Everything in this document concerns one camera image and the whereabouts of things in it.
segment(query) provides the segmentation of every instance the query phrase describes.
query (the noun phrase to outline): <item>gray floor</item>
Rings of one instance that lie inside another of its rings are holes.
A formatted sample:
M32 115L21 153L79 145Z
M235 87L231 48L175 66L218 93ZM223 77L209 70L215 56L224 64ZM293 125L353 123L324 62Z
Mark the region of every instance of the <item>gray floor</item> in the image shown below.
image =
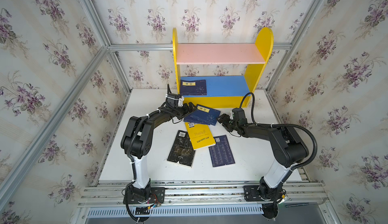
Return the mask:
M145 224L232 224L232 223L258 223L274 222L267 221L262 215L229 215L229 216L196 216L196 217L150 217ZM130 217L125 218L90 218L86 224L128 224L135 223ZM326 224L317 205L298 207L280 207L276 217L278 224Z

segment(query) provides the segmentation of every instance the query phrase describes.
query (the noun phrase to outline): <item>wallpapered wall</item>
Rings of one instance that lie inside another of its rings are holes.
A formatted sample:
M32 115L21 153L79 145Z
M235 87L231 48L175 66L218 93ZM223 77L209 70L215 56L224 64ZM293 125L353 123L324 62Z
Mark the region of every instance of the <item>wallpapered wall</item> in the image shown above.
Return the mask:
M311 0L92 0L111 43L255 42L262 27L275 42L291 41ZM266 87L284 51L275 51L258 88ZM169 52L120 52L120 63L134 88L166 88L175 83ZM182 68L182 75L241 75L246 65Z
M0 0L0 181L98 52L78 0ZM92 184L124 102L107 61L18 189L0 223L65 223Z
M388 218L387 15L388 0L325 0L272 92L283 120L316 136L308 173L342 223Z

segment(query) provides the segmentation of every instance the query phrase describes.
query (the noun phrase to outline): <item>white zip tie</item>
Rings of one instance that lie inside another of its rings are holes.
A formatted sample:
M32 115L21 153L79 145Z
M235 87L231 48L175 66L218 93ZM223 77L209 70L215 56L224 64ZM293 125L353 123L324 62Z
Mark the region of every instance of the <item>white zip tie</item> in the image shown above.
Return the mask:
M169 97L168 95L166 95L166 98L169 98L169 99L172 99L172 100L179 100L179 99L174 99L172 97Z

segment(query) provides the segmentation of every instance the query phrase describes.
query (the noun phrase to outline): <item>black mounting plate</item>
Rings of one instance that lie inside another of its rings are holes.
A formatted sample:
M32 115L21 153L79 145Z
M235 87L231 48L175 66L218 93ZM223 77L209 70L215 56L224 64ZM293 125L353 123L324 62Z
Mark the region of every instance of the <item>black mounting plate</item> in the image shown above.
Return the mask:
M246 201L262 201L258 188L259 185L244 185L244 199Z
M155 195L156 197L158 198L158 202L160 203L163 203L164 202L164 191L165 191L165 188L161 187L161 188L152 188L151 187L151 194L150 194L150 198L147 203L155 203L156 199L155 199ZM128 193L128 204L139 204L139 202L133 197L133 195L131 193Z

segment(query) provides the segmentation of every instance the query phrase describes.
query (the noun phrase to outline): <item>yellow side panel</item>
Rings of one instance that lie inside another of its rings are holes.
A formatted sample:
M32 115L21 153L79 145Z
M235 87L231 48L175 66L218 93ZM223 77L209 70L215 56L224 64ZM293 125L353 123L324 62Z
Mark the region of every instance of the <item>yellow side panel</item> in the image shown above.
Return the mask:
M177 28L172 29L172 51L174 54L174 65L175 65L175 77L177 79L177 90L179 93L180 87L180 67L177 65L177 51L178 51L178 35Z
M235 97L185 97L183 103L192 102L194 105L203 105L210 108L238 108L243 96ZM250 97L246 97L243 103L243 108L246 108Z
M269 57L271 56L272 48L274 47L274 34L272 33L272 30L267 27L262 28L257 35L255 45L264 58L265 64L249 64L247 66L244 78L249 91L251 92L255 91Z

